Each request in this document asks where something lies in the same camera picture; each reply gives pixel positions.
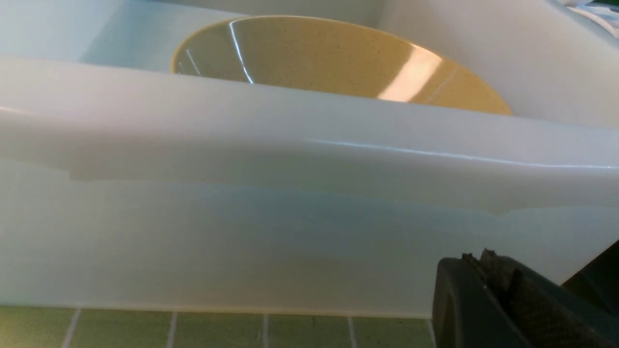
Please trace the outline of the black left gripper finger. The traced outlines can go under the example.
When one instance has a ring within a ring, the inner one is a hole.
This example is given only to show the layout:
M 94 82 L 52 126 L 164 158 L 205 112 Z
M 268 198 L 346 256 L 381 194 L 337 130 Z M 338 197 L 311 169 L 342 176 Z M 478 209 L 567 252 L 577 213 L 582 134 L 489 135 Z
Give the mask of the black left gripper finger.
M 619 345 L 616 316 L 488 249 L 438 262 L 432 329 L 438 348 Z

